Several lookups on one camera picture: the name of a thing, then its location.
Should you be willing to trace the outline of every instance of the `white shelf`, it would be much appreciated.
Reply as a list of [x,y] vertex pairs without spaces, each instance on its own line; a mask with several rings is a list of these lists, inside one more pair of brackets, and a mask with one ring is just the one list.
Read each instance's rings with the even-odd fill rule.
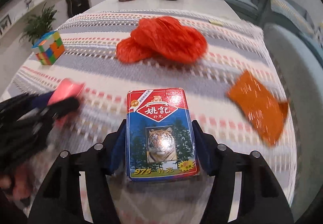
[[5,31],[2,32],[2,35],[0,36],[0,39],[14,26],[15,23],[17,23],[23,16],[25,16],[26,14],[28,14],[30,11],[32,11],[34,8],[36,8],[39,4],[41,4],[42,2],[44,2],[46,0],[36,0],[34,1],[34,5],[29,9],[25,9],[23,11],[21,11],[19,14],[16,14],[14,18],[10,18],[11,20],[11,25],[8,26]]
[[4,37],[4,35],[17,23],[21,18],[23,18],[25,15],[27,15],[30,11],[32,11],[34,8],[36,8],[38,5],[43,3],[46,0],[32,0],[33,1],[33,6],[29,8],[29,10],[26,8],[25,2],[22,0],[19,3],[17,3],[14,7],[12,7],[8,11],[8,15],[11,20],[11,25],[8,26],[4,31],[2,31],[2,35],[0,35],[0,39]]

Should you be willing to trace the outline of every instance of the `red yarn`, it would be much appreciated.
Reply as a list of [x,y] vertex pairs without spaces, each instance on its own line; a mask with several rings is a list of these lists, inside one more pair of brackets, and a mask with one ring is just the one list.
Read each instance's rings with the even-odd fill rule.
[[175,18],[143,18],[130,38],[117,45],[117,57],[122,62],[133,63],[157,52],[170,60],[193,63],[206,48],[206,39],[199,31],[182,26]]

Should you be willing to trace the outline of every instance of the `hand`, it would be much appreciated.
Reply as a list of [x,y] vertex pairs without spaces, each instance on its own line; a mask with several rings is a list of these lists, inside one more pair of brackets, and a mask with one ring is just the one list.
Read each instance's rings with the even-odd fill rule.
[[[12,194],[6,194],[8,200],[21,200],[28,198],[33,190],[30,184],[29,168],[26,164],[18,166],[14,172],[15,185]],[[0,188],[8,189],[11,186],[11,179],[8,175],[0,177]]]

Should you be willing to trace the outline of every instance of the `potted plant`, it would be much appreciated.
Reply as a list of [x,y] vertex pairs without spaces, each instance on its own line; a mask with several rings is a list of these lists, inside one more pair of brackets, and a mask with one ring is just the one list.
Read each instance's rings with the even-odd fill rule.
[[25,21],[27,26],[24,28],[21,39],[29,37],[28,41],[33,45],[40,37],[53,29],[52,22],[56,20],[54,15],[57,10],[54,10],[54,5],[48,8],[45,8],[45,5],[46,3],[43,6],[40,16],[32,14]]

